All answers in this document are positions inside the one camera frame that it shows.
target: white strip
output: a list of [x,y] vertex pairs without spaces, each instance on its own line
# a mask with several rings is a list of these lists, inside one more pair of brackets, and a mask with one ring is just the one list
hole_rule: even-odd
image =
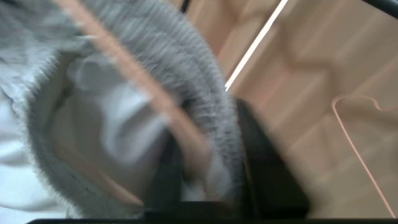
[[253,54],[253,52],[256,50],[262,39],[266,36],[268,33],[269,29],[271,28],[271,25],[275,22],[276,18],[280,14],[280,12],[283,10],[285,7],[286,3],[288,0],[281,0],[278,6],[276,7],[275,11],[272,13],[264,27],[261,29],[260,33],[257,35],[257,37],[254,39],[253,43],[250,45],[248,51],[244,54],[243,58],[239,62],[238,66],[235,68],[234,72],[232,73],[231,77],[228,79],[228,81],[225,84],[225,91],[228,91],[228,89],[231,87],[232,83],[235,81],[236,77],[241,73],[243,67],[245,64],[248,62],[249,58]]

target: brown wall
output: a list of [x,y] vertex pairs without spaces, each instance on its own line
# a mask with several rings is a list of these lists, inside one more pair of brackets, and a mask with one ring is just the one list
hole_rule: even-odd
[[[192,0],[187,16],[229,77],[278,2]],[[255,107],[316,199],[313,217],[390,217],[330,103],[359,93],[394,106],[397,87],[398,20],[360,0],[290,0],[231,89]],[[398,113],[358,99],[338,110],[398,215]]]

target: orange wire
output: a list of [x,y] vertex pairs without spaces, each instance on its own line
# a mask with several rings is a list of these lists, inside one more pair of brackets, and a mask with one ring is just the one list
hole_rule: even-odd
[[398,107],[391,107],[391,108],[387,108],[387,109],[383,109],[383,110],[382,110],[382,109],[380,108],[379,103],[377,102],[377,100],[375,100],[374,98],[371,98],[371,97],[369,97],[369,96],[364,96],[364,95],[343,95],[343,96],[337,96],[336,98],[334,98],[334,99],[331,101],[331,107],[333,108],[333,112],[334,112],[335,115],[336,115],[336,118],[337,118],[337,120],[338,120],[338,122],[339,122],[339,124],[340,124],[340,126],[341,126],[341,128],[342,128],[342,130],[343,130],[343,132],[344,132],[344,135],[346,136],[346,138],[347,138],[349,144],[350,144],[351,147],[353,148],[353,150],[354,150],[356,156],[358,157],[358,159],[359,159],[359,161],[361,162],[363,168],[365,169],[366,173],[368,174],[369,178],[371,179],[371,181],[372,181],[374,187],[376,188],[377,192],[378,192],[379,195],[380,195],[380,198],[382,199],[382,201],[384,202],[384,205],[385,205],[386,208],[388,209],[388,211],[389,211],[391,217],[392,217],[392,218],[396,218],[396,216],[395,216],[394,212],[392,211],[392,209],[391,209],[391,207],[390,207],[390,205],[389,205],[389,203],[388,203],[386,197],[384,196],[384,194],[383,194],[383,192],[381,191],[379,185],[377,184],[376,180],[374,179],[374,177],[373,177],[371,171],[369,170],[369,168],[367,167],[367,165],[366,165],[365,162],[363,161],[361,155],[359,154],[358,150],[356,149],[356,147],[355,147],[355,145],[354,145],[353,140],[350,138],[350,136],[349,136],[349,134],[348,134],[346,128],[344,127],[344,124],[343,124],[343,122],[341,121],[341,118],[340,118],[339,114],[337,113],[337,109],[336,109],[336,104],[337,104],[337,102],[339,102],[340,100],[345,99],[345,98],[362,98],[362,99],[366,99],[366,100],[371,100],[371,101],[373,102],[374,107],[376,107],[376,109],[377,109],[378,111],[381,111],[381,112],[392,111],[392,110],[394,110],[394,109],[396,109],[396,108],[398,108]]

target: gray fabric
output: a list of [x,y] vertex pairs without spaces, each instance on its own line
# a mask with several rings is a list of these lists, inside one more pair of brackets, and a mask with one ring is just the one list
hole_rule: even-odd
[[[47,126],[65,86],[63,73],[75,57],[99,54],[65,13],[50,1],[0,3],[0,85],[12,99],[30,161],[71,217],[124,218],[142,211],[104,194],[52,152]],[[231,97],[211,50],[182,14],[159,0],[86,0],[171,94],[191,102],[188,113],[212,143],[209,182],[236,203],[242,146]]]

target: garment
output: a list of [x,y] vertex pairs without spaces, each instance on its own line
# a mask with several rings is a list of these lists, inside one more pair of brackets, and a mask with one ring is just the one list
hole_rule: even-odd
[[[14,211],[30,212],[28,218],[64,217],[66,211],[73,218],[140,215],[141,208],[120,204],[59,159],[53,149],[74,142],[70,147],[86,157],[102,152],[93,161],[119,174],[121,181],[136,180],[125,184],[140,192],[150,175],[139,167],[155,169],[162,138],[168,135],[167,118],[148,107],[150,96],[125,82],[111,61],[90,44],[90,37],[81,34],[51,1],[15,2],[18,6],[0,1],[0,89],[1,104],[7,108],[0,119],[15,127],[2,128],[0,133],[0,216],[11,220]],[[242,180],[235,107],[199,33],[163,1],[83,3],[178,103],[190,102],[187,113],[213,151],[206,178],[223,200],[235,203]],[[5,144],[1,134],[12,136],[15,144]],[[19,160],[6,161],[16,155]],[[22,166],[29,170],[29,183],[9,175]],[[22,208],[28,198],[13,206],[16,198],[4,200],[3,192],[18,189],[5,182],[36,187],[30,194],[42,192],[41,198],[31,200],[32,209]],[[191,200],[203,200],[194,195]],[[46,206],[38,207],[38,202]]]

